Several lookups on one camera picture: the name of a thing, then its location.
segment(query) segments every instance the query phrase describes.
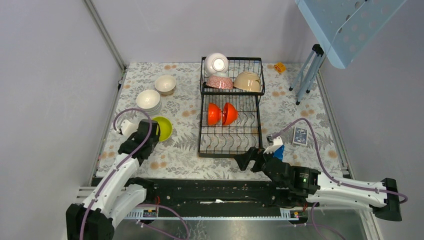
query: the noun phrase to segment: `blue panel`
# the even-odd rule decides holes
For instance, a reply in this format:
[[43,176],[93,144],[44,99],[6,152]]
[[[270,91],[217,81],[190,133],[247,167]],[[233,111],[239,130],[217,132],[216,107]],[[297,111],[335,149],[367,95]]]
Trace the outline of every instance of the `blue panel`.
[[330,63],[345,69],[406,0],[295,0]]

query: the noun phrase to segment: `red bowl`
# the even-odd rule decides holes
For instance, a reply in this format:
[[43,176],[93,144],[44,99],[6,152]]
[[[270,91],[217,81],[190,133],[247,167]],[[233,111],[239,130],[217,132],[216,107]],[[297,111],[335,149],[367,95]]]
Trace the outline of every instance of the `red bowl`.
[[224,110],[222,112],[222,125],[230,125],[237,119],[238,116],[239,113],[237,112],[236,108],[231,103],[227,102],[224,105]]
[[209,107],[207,109],[207,124],[215,125],[221,120],[221,109],[213,104],[209,103]]

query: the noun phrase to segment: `yellow bowl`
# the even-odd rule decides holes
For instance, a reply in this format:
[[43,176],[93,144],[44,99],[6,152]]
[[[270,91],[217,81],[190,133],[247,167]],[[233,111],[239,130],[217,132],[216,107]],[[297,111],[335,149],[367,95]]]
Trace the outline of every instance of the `yellow bowl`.
[[172,134],[172,123],[171,121],[164,116],[154,117],[152,120],[156,121],[159,124],[160,136],[159,141],[163,142],[170,138]]

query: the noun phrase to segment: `dish rack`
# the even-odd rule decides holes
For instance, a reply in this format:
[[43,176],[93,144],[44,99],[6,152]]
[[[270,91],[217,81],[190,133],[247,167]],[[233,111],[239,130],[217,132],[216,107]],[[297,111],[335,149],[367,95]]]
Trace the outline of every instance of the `dish rack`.
[[[265,80],[260,57],[227,57],[227,75],[234,80],[244,72],[254,72],[262,80],[261,91],[251,92],[238,88],[219,89],[206,85],[209,76],[204,71],[206,57],[201,59],[200,94],[201,110],[198,139],[198,155],[203,158],[232,158],[243,154],[250,147],[262,148],[261,117],[259,102],[265,94]],[[221,111],[225,103],[238,111],[237,119],[223,126],[222,119],[216,125],[208,125],[209,103],[216,104]]]

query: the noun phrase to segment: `patterned table mat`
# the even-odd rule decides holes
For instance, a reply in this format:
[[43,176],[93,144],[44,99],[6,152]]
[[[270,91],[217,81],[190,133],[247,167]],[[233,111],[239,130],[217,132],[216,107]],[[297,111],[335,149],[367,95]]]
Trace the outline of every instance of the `patterned table mat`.
[[[162,75],[172,75],[177,80],[175,92],[162,96],[162,108],[155,116],[168,118],[173,125],[172,136],[159,142],[151,156],[133,175],[142,178],[170,179],[234,179],[234,180],[268,180],[262,172],[253,173],[249,169],[240,171],[237,163],[228,158],[198,157],[198,135],[201,109],[199,90],[200,63],[131,63],[122,86],[115,114],[128,108],[137,107],[137,95],[147,89],[155,89],[155,80]],[[268,143],[269,134],[279,132],[290,122],[307,118],[316,133],[322,161],[333,176],[341,176],[339,159],[336,153],[330,123],[324,110],[324,104],[317,84],[313,85],[309,94],[305,94],[300,105],[296,105],[296,91],[289,91],[302,67],[301,63],[286,64],[287,70],[278,74],[273,64],[263,64],[265,77],[265,95],[259,104],[262,126],[263,146]],[[128,119],[138,123],[145,118],[139,112],[127,112],[120,120]],[[296,126],[308,128],[306,123]],[[309,135],[307,146],[293,145],[293,130],[290,129],[281,137],[285,144],[283,161],[291,165],[321,170],[314,149],[314,142]],[[126,138],[113,130],[110,124],[109,133],[104,144],[96,177],[104,177],[113,164],[118,148]]]

